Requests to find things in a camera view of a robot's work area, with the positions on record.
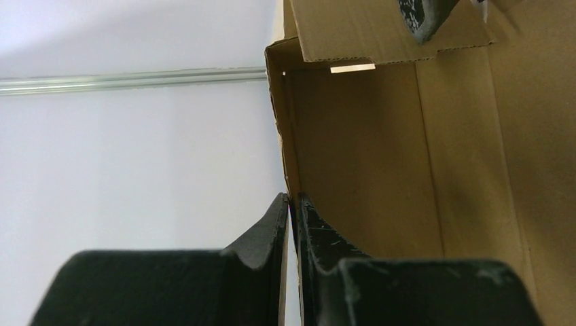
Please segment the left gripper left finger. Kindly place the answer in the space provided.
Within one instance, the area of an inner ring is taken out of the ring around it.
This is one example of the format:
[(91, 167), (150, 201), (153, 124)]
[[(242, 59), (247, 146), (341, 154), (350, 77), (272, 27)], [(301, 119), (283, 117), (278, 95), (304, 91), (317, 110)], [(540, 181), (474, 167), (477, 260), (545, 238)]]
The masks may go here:
[(81, 251), (32, 325), (283, 325), (289, 198), (222, 249)]

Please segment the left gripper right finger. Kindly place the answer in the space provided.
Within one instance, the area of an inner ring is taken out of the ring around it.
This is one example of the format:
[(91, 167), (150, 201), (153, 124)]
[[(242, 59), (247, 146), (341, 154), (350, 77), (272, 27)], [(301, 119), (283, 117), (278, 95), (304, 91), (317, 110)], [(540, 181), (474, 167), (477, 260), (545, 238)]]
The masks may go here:
[(298, 195), (303, 325), (541, 325), (528, 291), (490, 259), (376, 259)]

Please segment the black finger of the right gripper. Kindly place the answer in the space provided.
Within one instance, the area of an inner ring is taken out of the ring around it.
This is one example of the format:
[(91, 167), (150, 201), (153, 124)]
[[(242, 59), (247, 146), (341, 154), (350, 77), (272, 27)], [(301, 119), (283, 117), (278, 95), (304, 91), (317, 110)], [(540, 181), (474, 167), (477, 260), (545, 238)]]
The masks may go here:
[(399, 11), (418, 44), (429, 41), (459, 0), (398, 0)]

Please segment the brown cardboard box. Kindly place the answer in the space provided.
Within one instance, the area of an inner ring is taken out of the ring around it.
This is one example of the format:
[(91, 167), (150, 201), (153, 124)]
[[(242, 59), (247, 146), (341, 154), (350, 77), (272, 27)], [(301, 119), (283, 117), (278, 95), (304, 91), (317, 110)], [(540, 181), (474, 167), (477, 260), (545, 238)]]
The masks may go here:
[(575, 324), (575, 2), (281, 1), (266, 50), (291, 194), (377, 257), (493, 258)]

